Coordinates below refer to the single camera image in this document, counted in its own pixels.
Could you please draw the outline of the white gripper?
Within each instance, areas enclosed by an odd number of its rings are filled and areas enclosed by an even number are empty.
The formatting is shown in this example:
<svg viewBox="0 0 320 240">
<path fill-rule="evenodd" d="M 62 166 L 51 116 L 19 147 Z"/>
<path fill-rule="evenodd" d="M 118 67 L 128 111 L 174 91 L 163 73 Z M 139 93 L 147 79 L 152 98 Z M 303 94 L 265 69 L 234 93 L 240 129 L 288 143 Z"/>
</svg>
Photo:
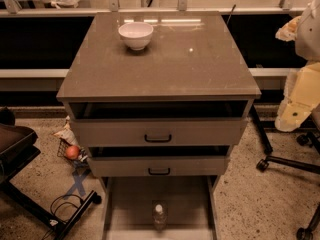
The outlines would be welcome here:
<svg viewBox="0 0 320 240">
<path fill-rule="evenodd" d="M 278 29 L 275 37 L 282 41 L 296 39 L 300 16 L 294 17 Z M 310 116 L 320 104 L 320 63 L 308 62 L 299 71 L 290 70 L 285 82 L 275 127 L 282 132 L 292 132 Z"/>
</svg>

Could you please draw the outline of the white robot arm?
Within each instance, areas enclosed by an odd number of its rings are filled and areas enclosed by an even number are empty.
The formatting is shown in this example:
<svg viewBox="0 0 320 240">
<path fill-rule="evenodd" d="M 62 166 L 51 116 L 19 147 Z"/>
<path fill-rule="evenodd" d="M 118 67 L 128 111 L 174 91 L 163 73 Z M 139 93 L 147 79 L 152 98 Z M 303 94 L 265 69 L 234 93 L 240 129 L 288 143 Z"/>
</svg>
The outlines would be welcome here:
<svg viewBox="0 0 320 240">
<path fill-rule="evenodd" d="M 286 23 L 275 37 L 295 41 L 296 54 L 307 61 L 299 71 L 289 71 L 275 120 L 277 130 L 291 132 L 320 104 L 320 0 L 310 2 L 302 15 Z"/>
</svg>

